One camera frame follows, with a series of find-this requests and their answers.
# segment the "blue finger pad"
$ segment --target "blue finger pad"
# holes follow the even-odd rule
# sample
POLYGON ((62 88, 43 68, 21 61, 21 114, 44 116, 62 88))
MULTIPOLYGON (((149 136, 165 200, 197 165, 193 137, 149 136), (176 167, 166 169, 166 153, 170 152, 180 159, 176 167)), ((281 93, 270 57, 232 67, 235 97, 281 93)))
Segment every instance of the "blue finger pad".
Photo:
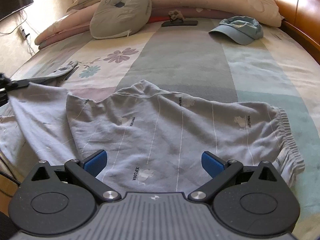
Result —
POLYGON ((91 160, 86 162, 83 169, 90 173, 92 176, 96 177, 107 165, 108 155, 106 151, 102 151, 91 160))
POLYGON ((220 172, 224 171, 224 166, 206 153, 203 153, 201 156, 201 164, 204 170, 212 178, 217 176, 220 172))

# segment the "power strip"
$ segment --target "power strip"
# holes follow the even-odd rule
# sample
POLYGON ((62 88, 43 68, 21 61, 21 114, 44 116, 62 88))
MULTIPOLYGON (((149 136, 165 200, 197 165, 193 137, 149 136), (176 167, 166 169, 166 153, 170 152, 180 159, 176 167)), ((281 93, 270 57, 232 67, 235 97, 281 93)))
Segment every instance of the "power strip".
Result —
POLYGON ((24 28, 22 26, 19 26, 19 32, 21 34, 21 37, 26 40, 27 37, 30 35, 30 33, 26 34, 26 32, 24 31, 24 28))

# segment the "blue flower print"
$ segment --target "blue flower print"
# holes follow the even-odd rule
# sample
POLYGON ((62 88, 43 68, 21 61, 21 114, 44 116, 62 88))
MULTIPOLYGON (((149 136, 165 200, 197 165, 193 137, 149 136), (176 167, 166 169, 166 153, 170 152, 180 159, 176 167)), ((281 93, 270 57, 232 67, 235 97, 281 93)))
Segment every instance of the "blue flower print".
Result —
POLYGON ((79 74, 79 77, 81 78, 88 78, 90 76, 93 76, 95 73, 97 73, 100 70, 99 66, 94 67, 88 67, 87 69, 83 70, 82 73, 79 74))

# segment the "cap brim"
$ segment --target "cap brim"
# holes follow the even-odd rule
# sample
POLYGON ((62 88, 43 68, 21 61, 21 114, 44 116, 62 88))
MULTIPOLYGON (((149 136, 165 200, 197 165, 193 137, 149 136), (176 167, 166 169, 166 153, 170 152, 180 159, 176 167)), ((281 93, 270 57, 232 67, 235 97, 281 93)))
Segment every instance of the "cap brim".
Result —
POLYGON ((218 27, 209 31, 209 33, 213 33, 213 32, 223 33, 228 37, 230 37, 231 39, 233 39, 236 43, 239 43, 240 45, 248 45, 254 41, 254 39, 249 37, 248 35, 227 25, 219 25, 218 27))

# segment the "pink pillow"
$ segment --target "pink pillow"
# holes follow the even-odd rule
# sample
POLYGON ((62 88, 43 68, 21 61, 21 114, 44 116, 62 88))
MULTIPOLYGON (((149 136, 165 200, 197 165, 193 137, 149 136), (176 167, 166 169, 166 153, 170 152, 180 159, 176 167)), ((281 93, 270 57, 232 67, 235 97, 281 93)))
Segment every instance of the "pink pillow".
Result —
POLYGON ((39 45, 39 49, 43 49, 43 48, 45 48, 55 42, 62 41, 62 40, 69 38, 73 35, 87 32, 89 29, 90 29, 90 22, 85 26, 79 25, 78 27, 75 26, 69 30, 65 30, 63 32, 56 33, 56 34, 50 36, 49 38, 45 39, 44 41, 42 41, 39 45))
POLYGON ((228 19, 235 16, 233 13, 204 9, 204 8, 192 8, 192 7, 171 7, 171 8, 160 8, 153 9, 151 11, 151 17, 168 16, 169 11, 178 10, 181 11, 185 18, 209 18, 209 19, 228 19))
POLYGON ((71 13, 62 17, 61 19, 55 21, 48 28, 46 28, 42 33, 38 35, 35 39, 35 44, 39 45, 42 41, 55 35, 58 32, 68 30, 72 27, 82 25, 86 22, 90 22, 94 12, 98 8, 99 3, 83 8, 79 11, 71 13))

